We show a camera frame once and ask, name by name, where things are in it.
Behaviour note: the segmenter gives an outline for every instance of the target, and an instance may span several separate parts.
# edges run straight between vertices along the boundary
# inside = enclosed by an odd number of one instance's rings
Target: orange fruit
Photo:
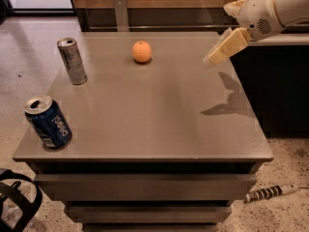
[[[152,48],[147,42],[136,42],[132,47],[132,55],[135,61],[146,63],[152,58]]]

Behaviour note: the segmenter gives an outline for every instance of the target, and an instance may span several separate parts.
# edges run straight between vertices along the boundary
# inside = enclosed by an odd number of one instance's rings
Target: white robotic arm
[[[238,0],[224,6],[240,28],[225,34],[205,61],[216,65],[240,52],[249,41],[280,34],[288,26],[309,21],[309,0]]]

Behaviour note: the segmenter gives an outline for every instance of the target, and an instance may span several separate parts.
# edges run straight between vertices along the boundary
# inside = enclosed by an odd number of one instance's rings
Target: soda can
[[[71,130],[56,101],[48,95],[35,96],[24,106],[29,121],[43,144],[48,148],[62,148],[71,139]]]
[[[57,46],[64,60],[71,84],[80,85],[85,83],[88,77],[76,40],[74,38],[64,38],[57,42]]]

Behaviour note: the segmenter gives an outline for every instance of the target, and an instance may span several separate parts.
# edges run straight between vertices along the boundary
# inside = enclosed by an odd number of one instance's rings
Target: speckled floor
[[[76,38],[80,32],[75,17],[13,17],[0,25],[0,167],[34,177],[25,163],[16,163],[12,155],[25,133],[28,122],[22,107],[29,98],[46,93],[63,63],[56,42]],[[309,187],[309,138],[271,138],[275,155],[258,171],[255,188],[289,183]],[[81,231],[64,213],[64,205],[46,196],[25,231]],[[309,231],[309,189],[243,204],[236,201],[232,214],[217,224],[223,232],[305,232]]]

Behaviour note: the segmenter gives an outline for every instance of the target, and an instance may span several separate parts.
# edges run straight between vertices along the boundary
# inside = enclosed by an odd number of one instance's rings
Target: gray drawer
[[[85,232],[213,232],[214,225],[84,225]]]
[[[234,174],[61,174],[36,182],[59,201],[194,201],[242,199],[254,175]]]
[[[230,207],[203,202],[120,202],[66,208],[66,214],[81,223],[218,223],[230,213]]]

